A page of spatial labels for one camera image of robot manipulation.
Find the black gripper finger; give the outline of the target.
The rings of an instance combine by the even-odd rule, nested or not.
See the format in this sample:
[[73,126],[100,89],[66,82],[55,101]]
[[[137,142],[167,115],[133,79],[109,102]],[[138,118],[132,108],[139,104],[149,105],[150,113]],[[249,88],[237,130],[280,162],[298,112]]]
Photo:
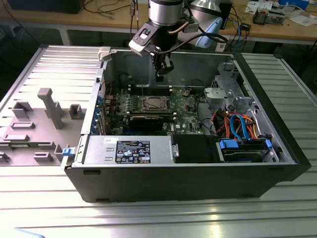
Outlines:
[[174,64],[170,58],[165,58],[163,62],[163,75],[170,73],[174,69]]
[[153,56],[153,66],[155,69],[155,81],[156,82],[163,82],[164,77],[160,75],[160,71],[163,69],[165,62],[165,55],[160,55],[159,53],[155,53]]

